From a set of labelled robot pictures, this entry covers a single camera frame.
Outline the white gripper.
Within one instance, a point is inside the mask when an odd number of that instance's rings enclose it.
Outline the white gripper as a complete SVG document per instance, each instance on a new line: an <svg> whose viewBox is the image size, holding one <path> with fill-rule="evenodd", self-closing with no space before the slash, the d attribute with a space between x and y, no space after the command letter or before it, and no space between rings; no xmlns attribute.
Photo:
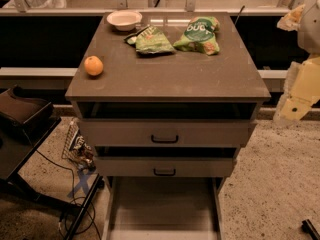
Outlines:
<svg viewBox="0 0 320 240"><path fill-rule="evenodd" d="M298 121L320 100L320 57L309 57L298 66L298 74L280 109L280 117Z"/></svg>

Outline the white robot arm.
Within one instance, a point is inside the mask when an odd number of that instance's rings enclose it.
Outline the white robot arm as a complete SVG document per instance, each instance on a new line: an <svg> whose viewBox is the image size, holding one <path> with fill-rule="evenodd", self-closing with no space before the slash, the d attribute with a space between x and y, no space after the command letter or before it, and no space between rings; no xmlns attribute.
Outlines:
<svg viewBox="0 0 320 240"><path fill-rule="evenodd" d="M320 101L320 0L307 1L291 10L277 27L295 30L298 46L309 54L302 63L291 62L273 117L278 122L296 122Z"/></svg>

